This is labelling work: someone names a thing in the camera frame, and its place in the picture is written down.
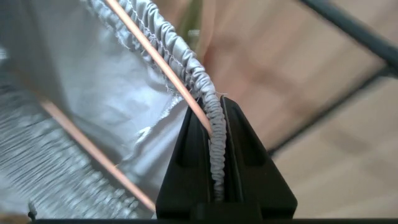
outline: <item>beige floor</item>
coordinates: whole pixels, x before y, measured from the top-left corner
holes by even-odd
[[[159,6],[177,24],[186,2]],[[332,2],[398,44],[398,1]],[[206,69],[268,148],[381,64],[297,1],[205,0],[205,9]],[[397,95],[398,81],[383,80],[277,157],[296,217],[398,217]]]

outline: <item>black pole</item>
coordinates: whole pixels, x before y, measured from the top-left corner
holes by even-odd
[[[282,140],[278,144],[275,145],[275,147],[271,148],[268,150],[268,154],[270,156],[273,156],[276,152],[280,151],[284,146],[288,145],[291,141],[293,141],[295,138],[299,137],[302,135],[304,132],[308,131],[314,124],[322,121],[325,119],[327,116],[331,115],[333,112],[335,112],[341,105],[346,103],[349,99],[351,99],[353,96],[358,94],[361,90],[369,87],[371,84],[373,84],[379,77],[384,77],[388,76],[393,71],[392,68],[385,66],[383,68],[380,68],[378,71],[376,71],[373,75],[369,76],[369,78],[365,79],[362,81],[359,85],[357,85],[356,88],[353,88],[349,92],[347,92],[344,96],[342,96],[340,99],[336,100],[333,102],[330,106],[325,108],[324,110],[321,110],[320,113],[318,113],[315,117],[313,117],[310,121],[308,121],[306,124],[304,124],[302,127],[296,129],[288,138]]]
[[[374,34],[357,19],[326,0],[299,0],[310,9],[321,15],[352,39],[362,44],[371,52],[384,59],[398,71],[398,50],[382,37]]]

